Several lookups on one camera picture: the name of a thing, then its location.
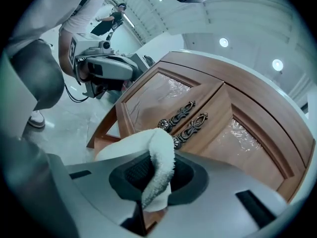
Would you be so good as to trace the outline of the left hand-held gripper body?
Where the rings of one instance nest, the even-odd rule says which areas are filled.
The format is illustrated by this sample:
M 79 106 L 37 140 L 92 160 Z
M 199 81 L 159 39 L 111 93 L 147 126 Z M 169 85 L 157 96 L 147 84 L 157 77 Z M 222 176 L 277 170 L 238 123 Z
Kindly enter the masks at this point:
M 86 98 L 101 98 L 105 92 L 122 90 L 124 80 L 104 79 L 93 76 L 89 72 L 89 77 L 85 82 L 79 78 L 78 65 L 86 62 L 86 58 L 114 55 L 114 50 L 110 47 L 109 41 L 101 40 L 94 34 L 74 34 L 69 48 L 69 61 L 72 64 L 73 73 L 77 82 L 84 84 L 86 91 L 82 94 Z

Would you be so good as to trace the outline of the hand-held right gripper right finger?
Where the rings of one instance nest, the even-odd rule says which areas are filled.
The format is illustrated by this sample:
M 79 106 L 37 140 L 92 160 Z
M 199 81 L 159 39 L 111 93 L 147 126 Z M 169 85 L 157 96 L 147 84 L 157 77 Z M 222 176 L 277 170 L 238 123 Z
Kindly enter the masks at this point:
M 190 153 L 180 156 L 204 167 L 209 184 L 192 203 L 168 208 L 165 230 L 259 230 L 252 216 L 255 201 L 275 218 L 288 207 L 278 192 L 236 166 Z

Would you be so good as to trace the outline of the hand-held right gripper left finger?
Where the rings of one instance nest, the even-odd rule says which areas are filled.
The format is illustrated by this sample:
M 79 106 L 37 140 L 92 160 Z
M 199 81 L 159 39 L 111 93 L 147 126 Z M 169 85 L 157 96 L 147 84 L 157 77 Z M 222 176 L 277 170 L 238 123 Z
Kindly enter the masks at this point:
M 111 172 L 146 151 L 104 161 L 66 166 L 47 154 L 57 191 L 80 237 L 144 237 L 146 228 L 139 201 L 119 197 L 109 183 Z

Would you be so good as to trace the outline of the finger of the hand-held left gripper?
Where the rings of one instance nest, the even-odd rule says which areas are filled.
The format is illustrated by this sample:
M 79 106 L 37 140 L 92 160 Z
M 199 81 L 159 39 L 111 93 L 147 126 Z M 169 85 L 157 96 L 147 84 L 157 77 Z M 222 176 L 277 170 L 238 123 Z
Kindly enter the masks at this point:
M 98 56 L 86 58 L 90 74 L 93 76 L 113 80 L 136 80 L 139 69 L 131 59 L 117 56 Z

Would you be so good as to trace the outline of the wooden cabinet door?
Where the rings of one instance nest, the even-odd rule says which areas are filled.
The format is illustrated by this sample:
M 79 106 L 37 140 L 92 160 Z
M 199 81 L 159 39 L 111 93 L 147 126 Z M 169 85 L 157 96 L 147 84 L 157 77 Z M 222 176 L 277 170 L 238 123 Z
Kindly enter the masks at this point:
M 224 84 L 193 117 L 181 151 L 234 165 L 290 202 L 306 166 L 290 137 L 261 106 Z
M 223 85 L 223 81 L 206 73 L 159 62 L 140 77 L 116 104 L 121 138 L 156 128 L 162 119 L 169 120 L 190 101 L 195 104 L 189 114 L 172 127 L 176 135 Z

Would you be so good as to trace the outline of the white fluffy cloth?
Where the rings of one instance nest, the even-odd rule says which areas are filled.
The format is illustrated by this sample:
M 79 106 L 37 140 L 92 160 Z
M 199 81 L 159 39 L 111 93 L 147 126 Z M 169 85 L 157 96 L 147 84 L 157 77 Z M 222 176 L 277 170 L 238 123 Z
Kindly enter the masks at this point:
M 170 181 L 174 175 L 175 158 L 171 135 L 161 128 L 132 134 L 104 147 L 96 155 L 95 161 L 113 159 L 145 150 L 149 151 L 155 173 L 142 192 L 142 209 L 152 213 L 165 209 L 171 194 Z

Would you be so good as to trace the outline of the person's left forearm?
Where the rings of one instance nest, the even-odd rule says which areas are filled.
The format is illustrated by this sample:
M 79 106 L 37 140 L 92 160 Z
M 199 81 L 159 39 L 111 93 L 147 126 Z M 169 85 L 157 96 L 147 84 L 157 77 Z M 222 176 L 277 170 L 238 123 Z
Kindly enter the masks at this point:
M 72 64 L 69 61 L 69 48 L 72 40 L 72 33 L 62 29 L 58 37 L 58 60 L 62 71 L 74 77 Z

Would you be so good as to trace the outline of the wooden vanity cabinet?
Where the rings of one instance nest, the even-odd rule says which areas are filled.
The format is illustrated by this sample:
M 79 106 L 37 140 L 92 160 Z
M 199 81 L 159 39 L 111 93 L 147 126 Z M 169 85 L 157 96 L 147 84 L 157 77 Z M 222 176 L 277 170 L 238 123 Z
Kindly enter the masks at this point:
M 306 166 L 301 180 L 302 183 L 310 165 L 315 140 L 307 125 L 301 121 L 298 113 L 275 89 L 240 68 L 208 57 L 189 53 L 170 52 L 159 62 L 184 66 L 213 76 L 222 80 L 223 85 L 226 84 L 238 90 L 261 106 L 283 128 L 298 150 Z M 100 151 L 104 146 L 122 139 L 119 133 L 116 104 L 110 109 L 109 113 L 104 117 L 88 140 L 87 146 L 89 148 Z

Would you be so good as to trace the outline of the person's left hand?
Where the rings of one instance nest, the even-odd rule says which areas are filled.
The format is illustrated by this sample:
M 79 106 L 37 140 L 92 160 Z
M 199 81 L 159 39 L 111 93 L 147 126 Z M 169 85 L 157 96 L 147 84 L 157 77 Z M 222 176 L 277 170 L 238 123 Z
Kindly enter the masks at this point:
M 86 63 L 78 65 L 79 78 L 82 82 L 85 82 L 89 77 L 89 69 Z

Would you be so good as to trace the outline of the person's grey trousers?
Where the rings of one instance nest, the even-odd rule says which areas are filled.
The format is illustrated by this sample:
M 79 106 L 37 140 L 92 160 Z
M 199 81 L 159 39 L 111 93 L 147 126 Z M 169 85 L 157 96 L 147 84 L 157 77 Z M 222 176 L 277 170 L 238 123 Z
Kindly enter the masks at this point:
M 44 40 L 31 42 L 17 52 L 10 62 L 37 100 L 34 110 L 49 109 L 60 100 L 64 78 L 50 46 Z

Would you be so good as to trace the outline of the person's white shirt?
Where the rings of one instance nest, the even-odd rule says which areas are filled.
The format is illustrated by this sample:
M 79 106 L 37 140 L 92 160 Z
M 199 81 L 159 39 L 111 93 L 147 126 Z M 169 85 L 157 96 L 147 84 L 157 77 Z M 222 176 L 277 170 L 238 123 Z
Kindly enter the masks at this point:
M 34 0 L 16 24 L 5 48 L 9 57 L 41 37 L 45 32 L 61 25 L 60 30 L 83 33 L 104 0 Z

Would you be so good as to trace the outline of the person's right shoe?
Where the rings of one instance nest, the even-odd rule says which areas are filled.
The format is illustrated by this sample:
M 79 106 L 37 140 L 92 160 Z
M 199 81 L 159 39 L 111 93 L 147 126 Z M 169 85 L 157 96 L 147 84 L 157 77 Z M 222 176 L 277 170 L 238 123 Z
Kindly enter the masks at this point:
M 35 128 L 44 128 L 45 118 L 40 111 L 33 111 L 28 119 L 28 124 Z

